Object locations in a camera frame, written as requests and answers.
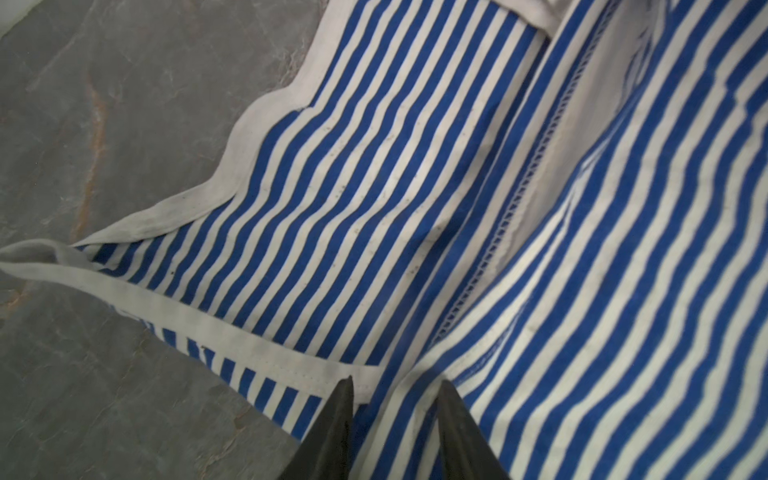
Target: blue and white striped fabric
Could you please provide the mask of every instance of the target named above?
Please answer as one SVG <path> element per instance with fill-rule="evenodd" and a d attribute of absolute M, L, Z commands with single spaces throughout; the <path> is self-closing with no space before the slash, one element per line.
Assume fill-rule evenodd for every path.
<path fill-rule="evenodd" d="M 329 16 L 307 104 L 279 97 L 251 157 L 230 140 L 237 188 L 96 233 L 89 261 L 373 369 L 353 478 L 441 477 L 446 378 L 515 479 L 768 478 L 766 2 L 574 0 L 550 41 L 486 0 Z M 139 317 L 297 438 L 322 408 Z"/>

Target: gray marble floor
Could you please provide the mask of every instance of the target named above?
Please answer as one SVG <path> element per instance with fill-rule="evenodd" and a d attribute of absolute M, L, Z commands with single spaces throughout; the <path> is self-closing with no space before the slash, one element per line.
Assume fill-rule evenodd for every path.
<path fill-rule="evenodd" d="M 206 180 L 323 0 L 44 0 L 0 39 L 0 245 Z M 296 442 L 98 300 L 0 273 L 0 478 L 274 478 Z"/>

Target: stitched seam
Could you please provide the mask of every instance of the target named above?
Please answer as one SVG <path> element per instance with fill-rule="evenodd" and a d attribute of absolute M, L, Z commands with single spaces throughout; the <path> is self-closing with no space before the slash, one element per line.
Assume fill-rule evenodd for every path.
<path fill-rule="evenodd" d="M 512 321 L 509 323 L 509 325 L 508 325 L 508 326 L 507 326 L 507 328 L 504 330 L 504 332 L 502 332 L 502 334 L 500 335 L 500 337 L 504 337 L 504 339 L 505 339 L 505 340 L 508 338 L 508 335 L 509 335 L 509 334 L 511 334 L 511 332 L 513 331 L 513 329 L 515 328 L 515 326 L 518 324 L 518 321 L 520 320 L 520 315 L 521 315 L 521 313 L 522 313 L 522 312 L 525 310 L 525 307 L 526 307 L 527 305 L 528 305 L 528 299 L 526 299 L 526 300 L 523 302 L 523 304 L 520 306 L 520 309 L 518 309 L 518 312 L 517 312 L 517 314 L 515 314 L 515 317 L 514 317 L 514 318 L 512 319 Z M 480 347 L 482 347 L 482 344 L 478 343 L 478 344 L 477 344 L 475 347 L 476 347 L 476 348 L 480 348 Z M 472 368 L 472 366 L 470 366 L 470 365 L 469 365 L 469 356 L 467 356 L 467 355 L 464 355 L 464 356 L 461 356 L 461 357 L 459 357 L 459 358 L 456 360 L 455 368 L 456 368 L 456 369 L 466 369 L 466 368 Z M 472 375 L 476 374 L 476 373 L 477 373 L 477 371 L 479 371 L 479 370 L 480 370 L 480 369 L 472 369 Z M 471 376 L 471 375 L 469 375 L 469 374 L 468 374 L 468 375 L 466 375 L 466 376 L 465 376 L 465 378 L 461 380 L 461 382 L 465 382 L 467 379 L 469 379 L 469 378 L 470 378 L 470 376 Z"/>
<path fill-rule="evenodd" d="M 448 335 L 450 331 L 453 329 L 453 327 L 456 324 L 456 320 L 458 319 L 458 315 L 463 311 L 464 306 L 467 303 L 467 299 L 472 294 L 472 291 L 475 289 L 475 286 L 477 285 L 477 283 L 485 274 L 486 269 L 488 268 L 491 260 L 496 254 L 496 250 L 498 249 L 502 240 L 505 238 L 505 235 L 507 233 L 507 228 L 511 223 L 511 219 L 515 215 L 515 212 L 520 206 L 520 203 L 523 200 L 523 197 L 528 189 L 529 184 L 533 180 L 536 170 L 538 169 L 538 166 L 541 163 L 541 159 L 545 155 L 547 146 L 549 145 L 549 142 L 552 139 L 552 137 L 554 137 L 555 130 L 559 127 L 560 120 L 562 119 L 563 113 L 565 112 L 565 108 L 568 107 L 568 103 L 570 102 L 571 97 L 573 96 L 573 93 L 576 87 L 578 86 L 579 81 L 581 80 L 581 76 L 583 75 L 584 70 L 587 67 L 587 64 L 592 58 L 592 54 L 594 53 L 594 50 L 597 47 L 598 42 L 602 39 L 602 35 L 605 32 L 605 29 L 610 23 L 610 20 L 613 18 L 613 14 L 616 11 L 616 7 L 618 3 L 619 3 L 618 0 L 613 0 L 609 5 L 607 14 L 603 18 L 602 23 L 598 26 L 598 29 L 595 31 L 595 36 L 593 37 L 592 42 L 589 44 L 586 52 L 584 53 L 584 57 L 582 57 L 581 61 L 579 62 L 579 66 L 576 72 L 574 73 L 574 76 L 571 78 L 571 81 L 568 84 L 568 88 L 563 93 L 562 97 L 560 98 L 560 101 L 558 102 L 558 108 L 555 111 L 555 114 L 552 116 L 549 122 L 549 125 L 547 126 L 546 133 L 541 138 L 539 145 L 535 147 L 536 153 L 534 157 L 531 159 L 531 162 L 528 164 L 528 167 L 526 168 L 526 171 L 525 171 L 525 175 L 523 176 L 523 180 L 518 185 L 518 189 L 515 195 L 513 196 L 511 202 L 507 206 L 506 213 L 503 216 L 502 221 L 496 227 L 496 231 L 493 236 L 493 241 L 491 242 L 490 245 L 488 245 L 488 248 L 485 251 L 481 264 L 478 266 L 477 270 L 475 271 L 475 274 L 472 276 L 472 279 L 469 281 L 467 286 L 462 291 L 462 295 L 454 303 L 454 306 L 453 308 L 451 308 L 450 313 L 442 321 L 440 328 L 438 329 L 437 333 L 430 341 L 429 346 L 427 347 L 428 349 L 432 348 L 437 342 L 445 338 L 445 336 Z"/>
<path fill-rule="evenodd" d="M 491 348 L 483 353 L 479 359 L 475 361 L 475 364 L 469 367 L 468 370 L 461 373 L 456 379 L 454 380 L 454 383 L 458 386 L 462 383 L 466 382 L 470 378 L 472 378 L 477 372 L 483 369 L 486 365 L 488 365 L 488 361 L 496 354 L 498 349 L 502 347 L 502 344 L 507 339 L 508 334 L 512 328 L 514 323 L 510 324 L 504 332 L 499 336 L 499 338 L 491 345 Z"/>
<path fill-rule="evenodd" d="M 176 330 L 172 330 L 172 329 L 169 329 L 169 328 L 166 328 L 166 327 L 162 327 L 162 329 L 158 329 L 158 328 L 157 328 L 157 326 L 156 326 L 156 325 L 154 325 L 154 324 L 153 324 L 153 323 L 151 323 L 151 322 L 148 322 L 148 321 L 145 321 L 145 320 L 142 320 L 142 319 L 138 319 L 138 320 L 139 320 L 139 321 L 140 321 L 142 324 L 144 324 L 144 326 L 145 326 L 145 327 L 147 327 L 147 328 L 149 327 L 149 325 L 152 325 L 152 326 L 154 327 L 154 335 L 155 335 L 155 336 L 156 336 L 158 339 L 162 340 L 162 341 L 163 341 L 164 343 L 166 343 L 166 344 L 168 344 L 168 343 L 165 341 L 165 338 L 162 336 L 162 333 L 161 333 L 161 330 L 162 330 L 162 329 L 168 330 L 169 332 L 173 332 L 173 333 L 175 333 L 177 336 L 179 335 L 179 332 L 177 332 Z M 208 350 L 210 350 L 211 352 L 213 352 L 213 353 L 214 353 L 214 355 L 223 355 L 223 354 L 219 353 L 218 351 L 216 351 L 216 350 L 214 350 L 214 349 L 211 349 L 211 348 L 209 348 L 209 347 L 205 346 L 203 343 L 200 343 L 200 342 L 196 341 L 195 339 L 192 339 L 192 338 L 190 338 L 190 337 L 187 337 L 187 338 L 189 338 L 189 339 L 193 340 L 194 342 L 196 342 L 196 343 L 197 343 L 197 344 L 200 346 L 200 348 L 201 348 L 201 349 L 203 349 L 203 348 L 205 348 L 205 349 L 208 349 Z M 225 358 L 225 359 L 227 359 L 227 360 L 230 360 L 231 362 L 234 362 L 235 364 L 237 364 L 237 363 L 238 363 L 238 361 L 237 361 L 237 360 L 235 360 L 235 359 L 231 359 L 231 358 L 229 358 L 229 357 L 228 357 L 228 356 L 226 356 L 226 355 L 224 356 L 224 358 Z M 313 377 L 313 376 L 308 376 L 308 375 L 305 375 L 305 374 L 301 373 L 299 370 L 295 370 L 295 369 L 289 369 L 289 368 L 286 368 L 286 367 L 284 367 L 284 366 L 281 366 L 280 364 L 278 364 L 278 363 L 275 363 L 275 362 L 273 362 L 273 361 L 271 361 L 271 360 L 268 360 L 268 359 L 260 359 L 260 360 L 259 360 L 259 363 L 262 363 L 262 364 L 266 364 L 266 365 L 268 365 L 268 366 L 271 366 L 271 367 L 273 367 L 273 368 L 274 368 L 274 369 L 275 369 L 277 372 L 288 372 L 288 373 L 289 373 L 289 374 L 290 374 L 290 375 L 291 375 L 293 378 L 298 378 L 298 379 L 302 379 L 302 380 L 305 380 L 305 381 L 306 381 L 308 384 L 310 384 L 310 385 L 312 385 L 312 386 L 316 386 L 316 387 L 318 387 L 318 388 L 319 388 L 319 387 L 322 387 L 322 386 L 325 386 L 325 382 L 320 382 L 320 381 L 318 381 L 318 380 L 317 380 L 317 378 L 315 378 L 315 377 Z M 373 391 L 373 389 L 372 389 L 372 388 L 370 388 L 370 387 L 366 387 L 366 388 L 363 388 L 362 386 L 360 386 L 360 387 L 356 386 L 356 387 L 355 387 L 355 390 L 357 390 L 357 391 L 358 391 L 358 392 L 360 392 L 360 393 L 369 393 L 369 392 L 372 392 L 372 391 Z"/>

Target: bag handle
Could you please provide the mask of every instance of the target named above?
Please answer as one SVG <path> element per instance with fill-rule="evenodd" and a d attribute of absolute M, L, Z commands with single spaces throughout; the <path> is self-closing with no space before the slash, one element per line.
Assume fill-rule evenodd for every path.
<path fill-rule="evenodd" d="M 82 252 L 52 240 L 28 240 L 0 249 L 0 270 L 90 293 L 156 327 L 200 340 L 275 382 L 324 399 L 340 380 L 352 376 L 356 403 L 368 403 L 383 372 L 381 366 L 334 362 L 270 342 L 184 303 L 99 273 Z"/>

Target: white fabric trim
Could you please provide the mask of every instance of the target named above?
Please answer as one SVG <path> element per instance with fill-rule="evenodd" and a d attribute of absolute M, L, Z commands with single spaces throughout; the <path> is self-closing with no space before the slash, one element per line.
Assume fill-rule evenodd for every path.
<path fill-rule="evenodd" d="M 82 252 L 52 240 L 29 240 L 0 249 L 0 270 L 90 293 L 156 327 L 204 340 L 202 345 L 236 364 L 310 395 L 327 398 L 339 380 L 352 376 L 355 403 L 367 403 L 383 371 L 379 366 L 305 355 L 249 334 L 188 305 L 93 271 Z"/>
<path fill-rule="evenodd" d="M 551 38 L 561 23 L 548 0 L 494 1 Z M 290 85 L 257 98 L 245 110 L 232 128 L 219 166 L 210 179 L 146 210 L 128 215 L 73 246 L 126 243 L 163 235 L 211 212 L 246 187 L 259 147 L 270 128 L 286 114 L 305 108 L 312 101 L 333 60 L 354 5 L 351 0 L 330 0 L 299 73 Z"/>

